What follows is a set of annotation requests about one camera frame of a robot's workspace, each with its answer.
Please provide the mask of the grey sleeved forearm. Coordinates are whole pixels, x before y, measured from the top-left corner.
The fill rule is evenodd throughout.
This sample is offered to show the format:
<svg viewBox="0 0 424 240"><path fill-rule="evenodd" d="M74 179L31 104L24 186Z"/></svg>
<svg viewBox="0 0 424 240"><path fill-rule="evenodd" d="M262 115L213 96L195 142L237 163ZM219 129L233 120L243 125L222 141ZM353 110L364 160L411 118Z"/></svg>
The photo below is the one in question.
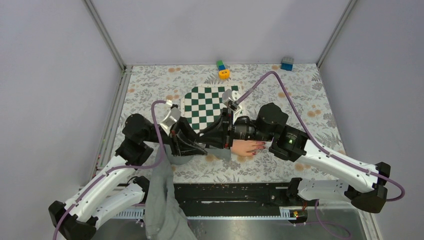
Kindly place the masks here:
<svg viewBox="0 0 424 240"><path fill-rule="evenodd" d="M175 198L172 164L184 165L193 156L174 156L164 147L160 164L151 174L143 221L149 240L195 240L188 219Z"/></svg>

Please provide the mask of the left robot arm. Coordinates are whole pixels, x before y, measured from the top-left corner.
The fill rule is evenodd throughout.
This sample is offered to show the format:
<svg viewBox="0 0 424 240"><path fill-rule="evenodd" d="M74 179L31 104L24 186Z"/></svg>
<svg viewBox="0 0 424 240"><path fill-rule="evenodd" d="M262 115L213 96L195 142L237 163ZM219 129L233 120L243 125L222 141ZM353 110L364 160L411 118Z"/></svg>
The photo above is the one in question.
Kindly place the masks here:
<svg viewBox="0 0 424 240"><path fill-rule="evenodd" d="M129 207L145 206L143 221L150 240L193 240L195 235L176 197L171 165L182 165L193 156L206 155L207 146L177 109L162 122L141 114L126 120L124 141L108 164L85 187L65 202L55 201L49 208L53 236L67 240L90 240L108 220ZM136 170L146 169L153 153L150 142L159 143L150 180L135 178L119 193L114 188Z"/></svg>

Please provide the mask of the person's hand with painted nails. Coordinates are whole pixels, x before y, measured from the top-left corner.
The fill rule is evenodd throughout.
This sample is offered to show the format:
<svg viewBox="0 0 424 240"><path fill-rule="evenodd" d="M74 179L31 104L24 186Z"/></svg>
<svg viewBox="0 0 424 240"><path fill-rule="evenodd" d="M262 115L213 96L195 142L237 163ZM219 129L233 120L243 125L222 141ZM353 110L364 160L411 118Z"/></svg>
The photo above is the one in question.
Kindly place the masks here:
<svg viewBox="0 0 424 240"><path fill-rule="evenodd" d="M266 148L266 142L254 140L234 140L231 152L237 156L249 157Z"/></svg>

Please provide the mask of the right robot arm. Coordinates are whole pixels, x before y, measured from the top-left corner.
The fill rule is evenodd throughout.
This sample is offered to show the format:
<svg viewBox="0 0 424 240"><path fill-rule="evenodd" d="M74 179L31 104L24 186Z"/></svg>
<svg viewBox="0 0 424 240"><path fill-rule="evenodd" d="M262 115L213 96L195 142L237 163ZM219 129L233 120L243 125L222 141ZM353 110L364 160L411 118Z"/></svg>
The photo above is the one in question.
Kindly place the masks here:
<svg viewBox="0 0 424 240"><path fill-rule="evenodd" d="M255 120L247 116L233 119L223 108L219 119L198 133L199 143L228 149L234 140L270 142L268 151L275 157L310 165L336 177L335 180L293 178L287 201L299 206L304 201L334 200L351 203L359 210L377 214L387 202L385 187L390 165L365 163L325 147L303 130L287 125L288 115L275 105L263 105Z"/></svg>

